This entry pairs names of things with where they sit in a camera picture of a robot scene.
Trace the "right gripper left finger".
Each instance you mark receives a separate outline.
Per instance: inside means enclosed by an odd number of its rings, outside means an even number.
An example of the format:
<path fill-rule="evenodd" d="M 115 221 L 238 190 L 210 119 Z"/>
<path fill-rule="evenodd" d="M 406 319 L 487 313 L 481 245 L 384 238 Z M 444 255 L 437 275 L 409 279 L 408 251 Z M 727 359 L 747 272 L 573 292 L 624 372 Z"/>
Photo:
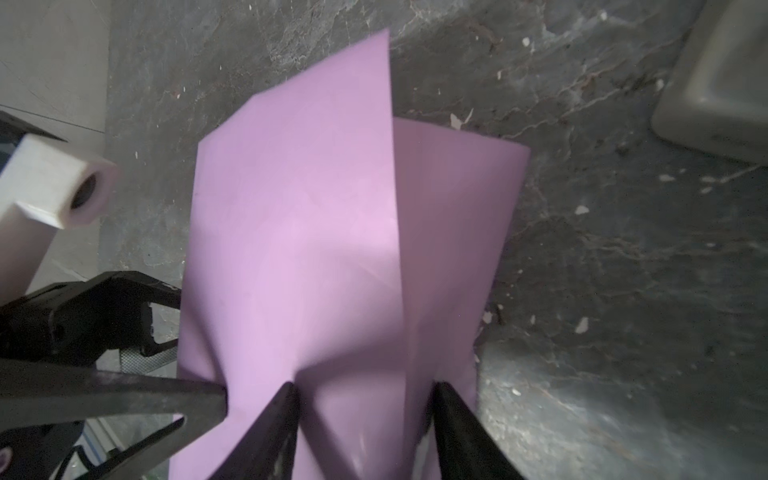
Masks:
<path fill-rule="evenodd" d="M 285 382 L 210 479 L 291 479 L 299 420 L 299 389 Z"/>

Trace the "pink wrapping paper sheet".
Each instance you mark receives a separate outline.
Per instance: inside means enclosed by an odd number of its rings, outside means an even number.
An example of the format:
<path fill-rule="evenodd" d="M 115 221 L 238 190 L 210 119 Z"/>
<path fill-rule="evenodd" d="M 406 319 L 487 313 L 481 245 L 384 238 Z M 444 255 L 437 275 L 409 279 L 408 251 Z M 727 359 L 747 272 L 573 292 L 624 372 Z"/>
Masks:
<path fill-rule="evenodd" d="M 178 370 L 224 383 L 228 414 L 171 477 L 212 475 L 291 381 L 295 478 L 410 478 L 433 382 L 476 398 L 474 342 L 529 156 L 395 117 L 387 31 L 207 135 Z"/>

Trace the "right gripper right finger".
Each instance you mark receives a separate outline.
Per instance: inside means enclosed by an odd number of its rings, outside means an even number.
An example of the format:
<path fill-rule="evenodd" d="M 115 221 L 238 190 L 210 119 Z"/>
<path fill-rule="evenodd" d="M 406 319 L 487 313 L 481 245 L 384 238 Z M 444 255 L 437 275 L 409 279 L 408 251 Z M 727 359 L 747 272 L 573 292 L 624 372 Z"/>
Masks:
<path fill-rule="evenodd" d="M 434 384 L 430 411 L 442 479 L 525 479 L 450 383 Z"/>

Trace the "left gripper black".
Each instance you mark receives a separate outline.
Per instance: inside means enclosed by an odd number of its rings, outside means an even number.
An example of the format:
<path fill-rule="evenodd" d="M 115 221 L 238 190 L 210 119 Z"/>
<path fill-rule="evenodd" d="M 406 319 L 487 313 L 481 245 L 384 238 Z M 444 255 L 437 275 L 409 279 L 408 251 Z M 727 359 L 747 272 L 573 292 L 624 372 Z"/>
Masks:
<path fill-rule="evenodd" d="M 221 385 L 79 368 L 110 350 L 119 352 L 122 368 L 174 361 L 178 341 L 153 337 L 153 304 L 178 310 L 181 290 L 141 272 L 114 271 L 54 283 L 2 306 L 1 428 L 178 415 L 85 476 L 136 479 L 220 424 L 227 414 Z"/>

